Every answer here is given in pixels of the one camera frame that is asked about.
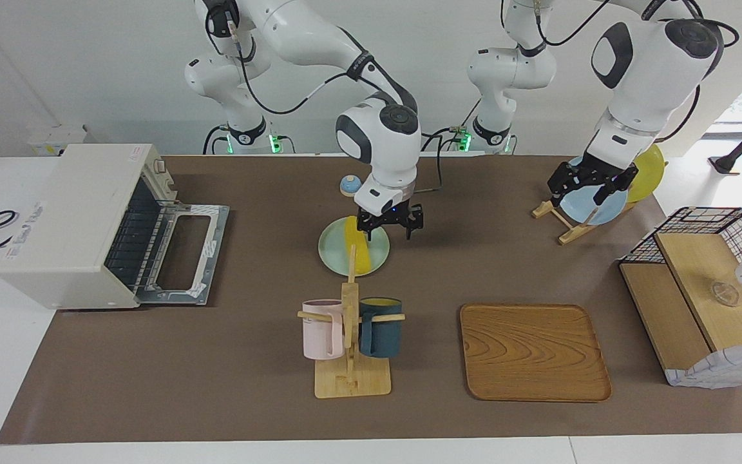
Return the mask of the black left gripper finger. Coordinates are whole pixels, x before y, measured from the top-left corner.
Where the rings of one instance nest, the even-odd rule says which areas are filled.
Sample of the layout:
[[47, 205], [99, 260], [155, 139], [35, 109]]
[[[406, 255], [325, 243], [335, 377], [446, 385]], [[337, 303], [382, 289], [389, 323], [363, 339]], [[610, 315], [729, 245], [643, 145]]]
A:
[[547, 180], [547, 186], [551, 192], [549, 202], [554, 208], [562, 203], [562, 198], [575, 189], [575, 170], [556, 169]]
[[615, 177], [609, 177], [609, 179], [605, 179], [600, 189], [598, 189], [597, 193], [594, 195], [595, 205], [603, 205], [607, 197], [611, 196], [612, 194], [618, 193], [619, 191], [628, 191], [635, 177], [635, 170], [625, 170]]

